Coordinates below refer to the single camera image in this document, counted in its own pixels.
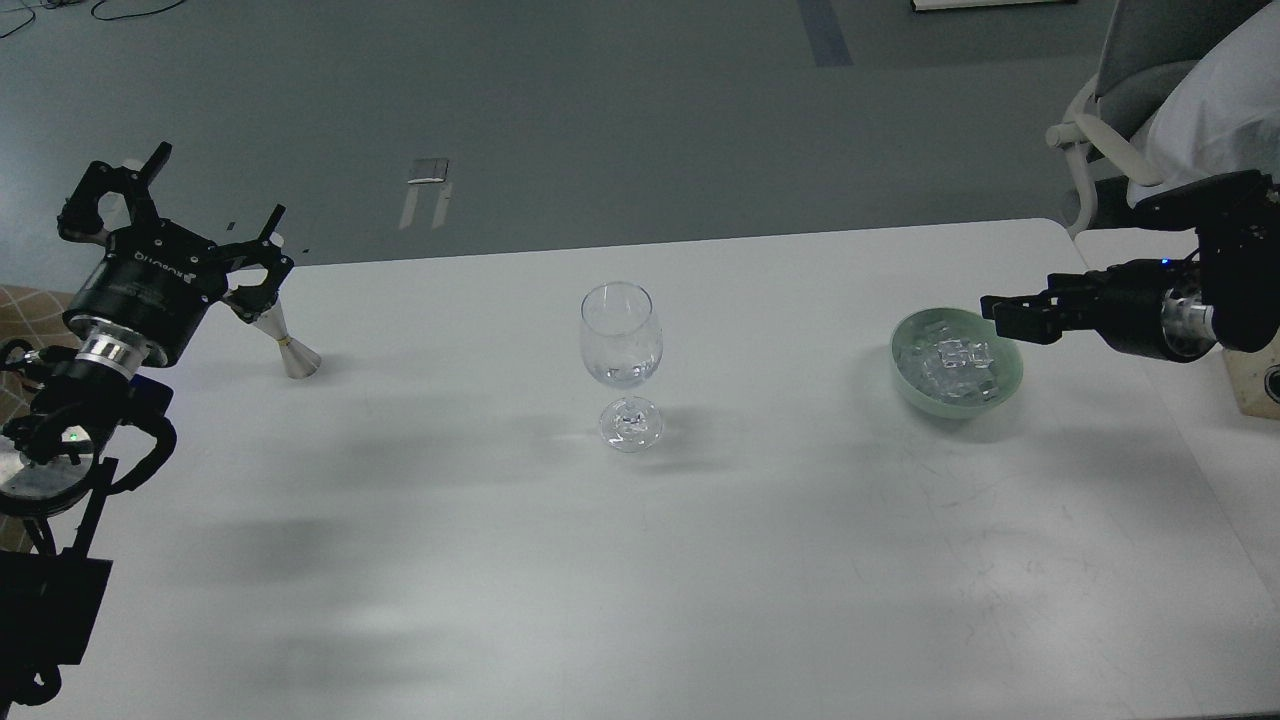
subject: metal jigger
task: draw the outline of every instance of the metal jigger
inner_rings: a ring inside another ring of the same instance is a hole
[[[284,325],[284,309],[280,301],[259,315],[253,320],[253,327],[271,336],[280,346],[280,359],[284,360],[284,374],[294,379],[311,377],[320,368],[320,355],[306,345],[289,337],[289,329]]]

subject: green bowl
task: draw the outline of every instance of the green bowl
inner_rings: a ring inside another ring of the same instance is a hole
[[[991,350],[991,373],[995,375],[996,387],[1000,392],[979,404],[948,402],[929,395],[902,375],[897,366],[899,350],[906,346],[924,327],[946,320],[952,328],[963,333],[972,341],[980,341]],[[893,386],[908,402],[938,418],[950,420],[966,420],[987,413],[992,407],[1005,402],[1018,391],[1023,382],[1023,357],[1018,352],[1018,346],[1006,338],[996,334],[996,325],[982,319],[968,310],[956,307],[931,307],[909,315],[893,328],[893,338],[890,341],[890,365],[893,368]]]

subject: cable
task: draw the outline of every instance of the cable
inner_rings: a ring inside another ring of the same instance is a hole
[[[178,0],[177,3],[173,3],[170,5],[165,5],[164,8],[159,8],[156,10],[147,10],[146,13],[133,13],[133,14],[129,14],[129,15],[111,15],[109,18],[104,18],[102,15],[97,14],[97,9],[101,8],[102,5],[106,5],[109,1],[110,0],[97,0],[97,3],[93,3],[93,6],[88,9],[88,14],[93,15],[95,18],[97,18],[100,20],[105,20],[105,22],[124,20],[124,19],[128,19],[128,18],[145,18],[147,15],[159,15],[160,13],[163,13],[165,10],[172,10],[172,9],[177,8],[178,5],[182,5],[187,0]]]
[[[22,28],[29,26],[31,23],[36,22],[36,10],[31,9],[31,5],[27,4],[27,0],[19,0],[19,1],[22,3],[22,6],[26,8],[28,13],[31,13],[31,17],[27,18],[26,20],[23,20],[20,26],[18,26],[18,27],[15,27],[15,28],[13,28],[10,31],[6,31],[4,35],[0,35],[0,40],[4,40],[6,37],[9,37],[10,35],[13,35],[13,33],[18,32],[19,29],[22,29]]]

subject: white cloth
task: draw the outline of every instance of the white cloth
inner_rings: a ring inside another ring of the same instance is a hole
[[[1280,3],[1204,55],[1132,142],[1165,182],[1130,182],[1129,205],[1235,170],[1262,170],[1280,182]]]

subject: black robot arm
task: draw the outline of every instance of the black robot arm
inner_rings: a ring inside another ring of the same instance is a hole
[[[1138,227],[1196,229],[1181,260],[1130,260],[1048,277],[1048,290],[984,296],[982,315],[1004,337],[1047,345],[1092,329],[1112,348],[1189,363],[1215,342],[1257,352],[1280,329],[1280,191],[1257,170],[1207,178],[1134,208]]]

